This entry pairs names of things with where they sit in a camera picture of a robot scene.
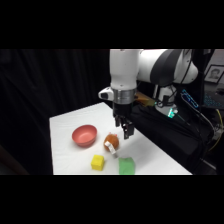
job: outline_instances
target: green block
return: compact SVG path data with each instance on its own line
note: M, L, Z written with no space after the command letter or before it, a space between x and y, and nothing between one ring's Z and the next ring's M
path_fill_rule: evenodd
M119 174L120 175L135 175L135 162L132 158L119 158Z

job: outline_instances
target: cable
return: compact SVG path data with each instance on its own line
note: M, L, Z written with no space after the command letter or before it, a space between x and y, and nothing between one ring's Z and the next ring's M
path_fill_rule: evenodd
M212 130L213 130L213 132L214 132L214 135L215 135L215 128L213 127L213 125L212 125L212 123L208 120L208 118L206 118L202 113L200 113L198 110L196 110L191 104L189 104L188 102L186 102L185 100L184 100L184 98L183 98L183 96L182 96L182 94L181 94L181 98L182 98L182 100L187 104L187 105L189 105L194 111L196 111L198 114L200 114L209 124L210 124L210 126L212 127Z
M142 84L142 82L139 82L139 84L138 84L137 88L138 88L141 84Z
M219 110L216 110L216 111L219 114L219 118L220 118L220 121L221 121L222 134L221 134L220 138L217 140L217 142L215 143L215 145L211 149L208 150L209 152L212 151L219 144L219 142L220 142L220 140L222 138L222 135L223 135L223 121L222 121L222 116L221 116Z

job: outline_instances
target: red bowl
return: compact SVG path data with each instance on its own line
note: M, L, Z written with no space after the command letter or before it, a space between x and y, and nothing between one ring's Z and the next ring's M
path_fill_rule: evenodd
M88 147L95 142L96 135L97 129L94 126L84 125L77 128L73 132L72 139L77 145L81 147Z

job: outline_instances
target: orange object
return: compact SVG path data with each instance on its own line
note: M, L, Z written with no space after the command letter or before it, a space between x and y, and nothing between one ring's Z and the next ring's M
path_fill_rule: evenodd
M117 135L109 134L104 141L104 144L103 144L104 148L108 152L110 152L110 149L107 146L105 146L106 142L110 142L113 145L114 149L117 150L117 148L119 146L119 139L118 139Z
M84 125L77 128L73 132L72 139L77 145L81 147L88 147L95 142L96 135L97 135L97 129L94 126Z

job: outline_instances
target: yellow block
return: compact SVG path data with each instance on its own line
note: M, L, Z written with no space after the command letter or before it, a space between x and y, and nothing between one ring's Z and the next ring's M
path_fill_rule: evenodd
M92 169L102 171L103 165L104 165L104 157L95 155L91 162Z

